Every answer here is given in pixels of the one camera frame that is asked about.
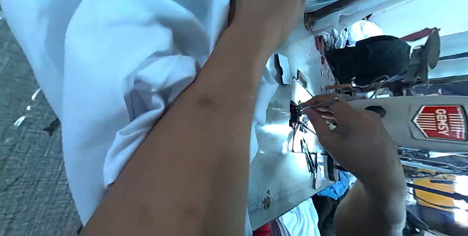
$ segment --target fingers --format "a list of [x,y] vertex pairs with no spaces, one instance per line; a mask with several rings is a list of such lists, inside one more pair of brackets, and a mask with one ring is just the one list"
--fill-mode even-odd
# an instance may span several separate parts
[[304,113],[309,117],[310,123],[312,123],[313,128],[317,132],[319,140],[332,139],[333,133],[331,132],[325,120],[319,113],[317,113],[317,111],[314,111],[313,109],[305,109]]
[[351,105],[347,101],[345,101],[341,95],[316,95],[303,104],[304,106],[314,105],[336,97],[339,98],[340,101],[328,105],[328,110],[334,114],[336,123],[338,123],[338,125],[352,124],[352,122],[356,120],[359,116],[359,113],[356,110],[354,110],[354,108],[352,108]]
[[323,118],[326,118],[326,119],[333,119],[335,120],[335,115],[332,113],[332,112],[324,112],[324,111],[320,111],[320,110],[315,110],[319,115],[321,115]]

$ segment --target cable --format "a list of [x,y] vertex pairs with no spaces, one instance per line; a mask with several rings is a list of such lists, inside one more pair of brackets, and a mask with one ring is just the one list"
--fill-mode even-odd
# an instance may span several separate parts
[[439,207],[439,208],[444,208],[444,209],[462,209],[462,208],[459,208],[459,207],[450,207],[450,206],[444,206],[444,205],[434,204],[434,203],[428,202],[427,200],[425,200],[425,199],[423,199],[423,198],[420,198],[420,197],[414,195],[414,194],[411,193],[411,192],[408,192],[408,193],[411,194],[411,195],[413,195],[413,197],[424,201],[424,202],[427,203],[427,204],[430,204],[430,205],[433,205],[433,206],[436,206],[436,207]]
[[379,76],[379,77],[375,78],[370,84],[367,85],[367,87],[364,89],[363,92],[368,92],[368,90],[371,88],[372,84],[374,84],[376,82],[380,82],[380,81],[382,81],[382,79],[384,79],[383,82],[386,82],[390,78],[388,76]]

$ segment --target red fabric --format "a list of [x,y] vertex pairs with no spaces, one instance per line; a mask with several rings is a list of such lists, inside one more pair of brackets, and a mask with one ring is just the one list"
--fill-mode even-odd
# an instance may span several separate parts
[[271,235],[272,235],[272,232],[270,231],[269,223],[253,231],[253,236],[271,236]]

